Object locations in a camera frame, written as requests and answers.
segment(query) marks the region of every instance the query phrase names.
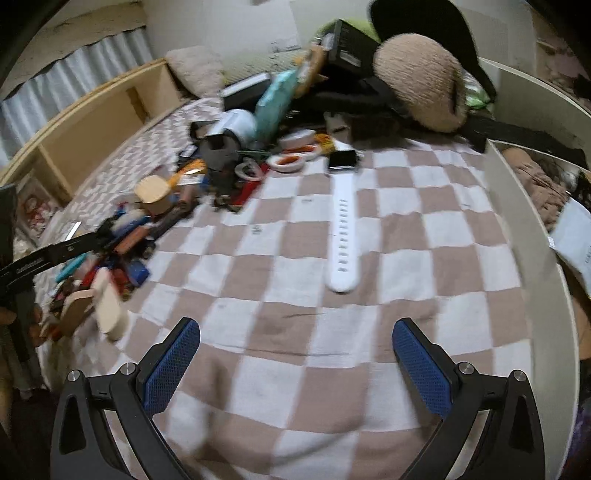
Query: blue textured pad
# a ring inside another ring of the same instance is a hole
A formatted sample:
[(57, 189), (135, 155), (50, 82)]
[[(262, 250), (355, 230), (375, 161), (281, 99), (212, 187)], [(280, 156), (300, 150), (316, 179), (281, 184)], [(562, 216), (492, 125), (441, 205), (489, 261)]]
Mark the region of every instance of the blue textured pad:
[(166, 410), (185, 370), (197, 352), (200, 338), (197, 322), (189, 322), (146, 380), (144, 410), (150, 417)]
[(392, 344), (427, 408), (445, 418), (452, 409), (450, 384), (404, 322), (394, 325)]

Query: brown cloth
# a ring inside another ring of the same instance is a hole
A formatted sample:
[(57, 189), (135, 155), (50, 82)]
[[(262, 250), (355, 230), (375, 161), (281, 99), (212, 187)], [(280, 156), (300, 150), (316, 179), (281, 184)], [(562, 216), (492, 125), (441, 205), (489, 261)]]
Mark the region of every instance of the brown cloth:
[(503, 152), (503, 156), (530, 196), (546, 230), (551, 232), (562, 208), (569, 201), (566, 189), (546, 175), (524, 150), (509, 148)]

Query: metal bolt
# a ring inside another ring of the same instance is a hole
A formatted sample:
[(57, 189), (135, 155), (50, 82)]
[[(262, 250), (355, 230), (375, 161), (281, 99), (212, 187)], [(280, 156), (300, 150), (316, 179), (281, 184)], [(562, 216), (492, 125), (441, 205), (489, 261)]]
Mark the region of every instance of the metal bolt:
[(524, 382), (527, 380), (527, 375), (525, 374), (525, 372), (522, 372), (521, 370), (515, 370), (513, 372), (513, 376), (518, 382)]
[(72, 370), (70, 373), (68, 373), (68, 381), (70, 382), (75, 382), (76, 380), (78, 380), (80, 378), (80, 370)]
[(124, 375), (131, 375), (133, 372), (135, 372), (135, 364), (127, 362), (119, 369), (119, 371)]
[(462, 362), (458, 365), (458, 368), (464, 375), (472, 375), (474, 373), (474, 365), (469, 364), (468, 362)]

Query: watch face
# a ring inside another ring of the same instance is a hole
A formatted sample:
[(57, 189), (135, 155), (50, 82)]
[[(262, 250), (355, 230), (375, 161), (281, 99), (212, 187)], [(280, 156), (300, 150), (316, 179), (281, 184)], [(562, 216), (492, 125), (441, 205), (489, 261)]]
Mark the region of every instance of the watch face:
[(328, 170), (331, 173), (352, 171), (357, 166), (357, 152), (355, 150), (336, 151), (329, 157)]

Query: gray curtain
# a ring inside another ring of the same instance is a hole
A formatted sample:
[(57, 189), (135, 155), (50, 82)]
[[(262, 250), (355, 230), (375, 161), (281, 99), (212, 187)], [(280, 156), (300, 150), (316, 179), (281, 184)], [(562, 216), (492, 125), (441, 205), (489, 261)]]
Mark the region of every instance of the gray curtain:
[(145, 28), (74, 51), (0, 102), (0, 169), (49, 120), (102, 83), (153, 60)]

